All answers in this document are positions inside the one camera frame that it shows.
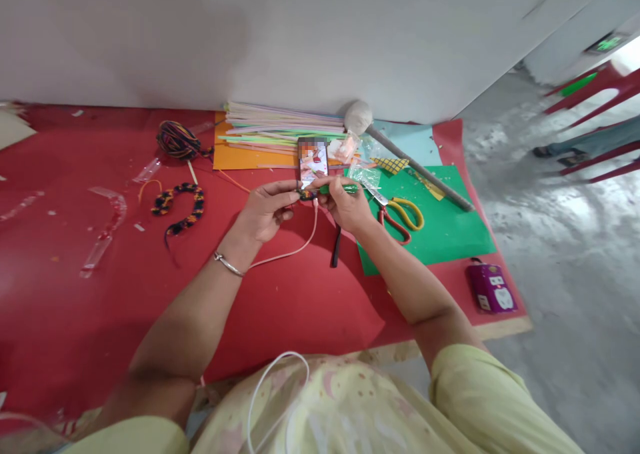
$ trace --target scissors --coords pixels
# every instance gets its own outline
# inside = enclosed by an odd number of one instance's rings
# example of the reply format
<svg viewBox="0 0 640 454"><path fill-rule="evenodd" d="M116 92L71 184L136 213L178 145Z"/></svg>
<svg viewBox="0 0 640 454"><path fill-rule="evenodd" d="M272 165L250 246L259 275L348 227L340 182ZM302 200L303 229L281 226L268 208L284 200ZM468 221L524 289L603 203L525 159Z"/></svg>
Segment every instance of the scissors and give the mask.
<svg viewBox="0 0 640 454"><path fill-rule="evenodd" d="M386 197L384 197L382 194L376 191L373 188L373 186L364 179L362 180L362 185L371 193L371 195L378 202L378 204L380 204L380 211L378 212L378 222L384 225L385 219L386 219L387 222L392 226L394 226L394 228L396 228L400 232L400 234L402 234L402 236L404 237L404 240L398 241L398 244L400 245L409 244L411 242L411 233L408 230L406 230L402 225L397 223L394 220L394 218L392 218L389 215L387 206L394 208L394 210L396 210L396 212L400 214L400 217L402 217L402 220L412 231L419 231L425 226L425 218L424 216L422 216L422 212L420 212L420 209L418 209L418 207L411 201L402 199L400 197L392 197L391 200L388 200ZM413 210L413 212L415 213L415 218L418 222L418 225L414 224L411 221L407 212L402 208L402 205L410 207Z"/></svg>

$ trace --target silver bangle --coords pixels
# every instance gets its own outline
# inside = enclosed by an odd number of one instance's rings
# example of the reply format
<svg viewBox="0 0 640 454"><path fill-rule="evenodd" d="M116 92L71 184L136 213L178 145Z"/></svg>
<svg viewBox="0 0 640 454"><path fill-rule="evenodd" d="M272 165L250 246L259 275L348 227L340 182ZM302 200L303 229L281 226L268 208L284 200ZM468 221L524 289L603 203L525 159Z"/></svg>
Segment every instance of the silver bangle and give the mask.
<svg viewBox="0 0 640 454"><path fill-rule="evenodd" d="M236 276L240 276L240 277L244 277L245 276L244 273L238 271L234 266L229 264L229 262L225 259L225 257L222 254L220 254L218 251L213 253L213 260L222 262L222 264L224 264L224 266L228 270L230 270L232 273L236 274Z"/></svg>

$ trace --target smartphone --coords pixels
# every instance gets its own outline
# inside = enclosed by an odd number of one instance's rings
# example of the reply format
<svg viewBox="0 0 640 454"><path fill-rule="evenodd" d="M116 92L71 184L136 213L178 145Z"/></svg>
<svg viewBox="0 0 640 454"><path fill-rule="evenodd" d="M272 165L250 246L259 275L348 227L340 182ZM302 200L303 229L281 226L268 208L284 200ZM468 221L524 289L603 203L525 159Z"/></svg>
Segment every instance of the smartphone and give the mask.
<svg viewBox="0 0 640 454"><path fill-rule="evenodd" d="M325 137L298 138L298 160L300 162L302 189L306 188L315 179L329 175L327 145L328 142Z"/></svg>

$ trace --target red table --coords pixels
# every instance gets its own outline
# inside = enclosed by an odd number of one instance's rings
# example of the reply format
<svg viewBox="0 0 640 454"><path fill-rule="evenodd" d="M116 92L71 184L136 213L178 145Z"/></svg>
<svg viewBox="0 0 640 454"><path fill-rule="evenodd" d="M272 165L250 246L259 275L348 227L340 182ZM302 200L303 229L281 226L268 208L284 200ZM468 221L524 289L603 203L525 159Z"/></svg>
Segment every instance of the red table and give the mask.
<svg viewBox="0 0 640 454"><path fill-rule="evenodd" d="M157 316L204 264L242 208L246 193L194 162L205 191L205 214L192 229L170 238L176 267L163 244L168 224L186 216L193 197L176 198L170 214L153 217L157 184L145 190L131 179L155 156L155 134L165 119L187 126L213 120L207 111L170 111L36 106L29 120L38 134L0 152L0 214L34 191L32 206L0 223L0 391L5 410L42 420L75 419L100 406L118 382L140 340ZM469 181L462 150L462 121L434 126L443 164L455 163L485 219ZM202 133L203 146L213 131ZM293 170L229 173L248 188L294 176ZM191 181L184 165L156 174L164 188ZM112 209L88 191L102 186L122 193L127 218L89 279L79 276ZM134 224L145 230L140 232ZM266 259L298 248L313 225L313 208L298 206L294 220L260 252ZM250 271L229 315L207 382L252 371L283 351L345 354L411 338L381 277L364 277L358 249L346 236L339 266L329 268L335 239L324 211L311 244L300 254ZM500 253L484 256L503 266ZM431 266L472 324L497 320L478 312L464 276L467 260ZM500 320L526 316L521 310Z"/></svg>

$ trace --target gray floor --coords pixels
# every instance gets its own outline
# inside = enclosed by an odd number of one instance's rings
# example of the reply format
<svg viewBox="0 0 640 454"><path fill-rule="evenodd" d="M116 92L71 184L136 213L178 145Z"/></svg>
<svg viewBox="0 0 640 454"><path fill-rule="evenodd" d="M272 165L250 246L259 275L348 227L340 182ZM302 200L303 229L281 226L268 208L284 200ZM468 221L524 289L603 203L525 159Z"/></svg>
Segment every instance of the gray floor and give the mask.
<svg viewBox="0 0 640 454"><path fill-rule="evenodd" d="M606 99L542 117L556 100L544 91L507 74L461 114L473 184L535 326L487 345L586 452L637 453L640 171L591 185L634 156L560 177L529 151L637 115L640 99L558 134ZM426 393L421 359L386 370Z"/></svg>

